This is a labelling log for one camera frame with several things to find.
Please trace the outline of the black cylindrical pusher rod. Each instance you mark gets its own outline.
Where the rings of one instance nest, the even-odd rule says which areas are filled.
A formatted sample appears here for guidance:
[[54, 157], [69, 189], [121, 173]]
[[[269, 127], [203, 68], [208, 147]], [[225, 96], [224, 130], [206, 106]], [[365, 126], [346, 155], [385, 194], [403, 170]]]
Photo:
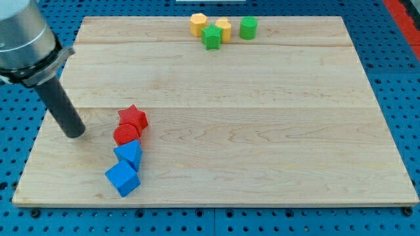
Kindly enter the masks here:
[[68, 138], [77, 138], [85, 132], [83, 121], [57, 77], [34, 89]]

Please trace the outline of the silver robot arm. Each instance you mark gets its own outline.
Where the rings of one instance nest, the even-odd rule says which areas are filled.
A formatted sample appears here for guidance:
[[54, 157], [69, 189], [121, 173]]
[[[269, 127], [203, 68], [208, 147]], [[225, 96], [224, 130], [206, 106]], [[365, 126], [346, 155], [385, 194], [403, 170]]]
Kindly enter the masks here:
[[75, 54], [53, 33], [37, 1], [1, 1], [1, 80], [34, 89], [68, 138], [85, 125], [57, 78], [58, 69]]

